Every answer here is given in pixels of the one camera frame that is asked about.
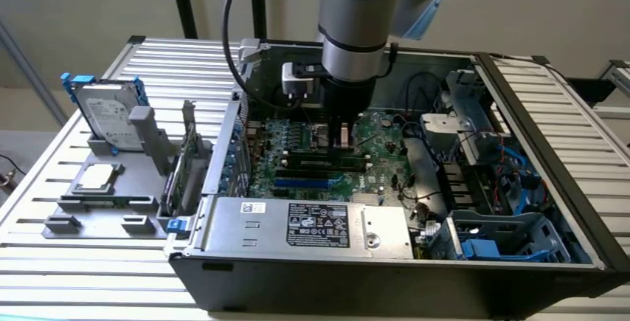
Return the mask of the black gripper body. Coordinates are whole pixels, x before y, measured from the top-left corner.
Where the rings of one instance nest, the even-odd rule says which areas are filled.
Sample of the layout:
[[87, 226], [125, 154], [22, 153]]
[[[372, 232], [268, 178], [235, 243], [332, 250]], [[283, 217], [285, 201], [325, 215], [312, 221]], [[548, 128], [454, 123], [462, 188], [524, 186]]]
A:
[[357, 114], [371, 104], [376, 78], [348, 82], [335, 77], [324, 78], [321, 83], [320, 104], [340, 122], [353, 122]]

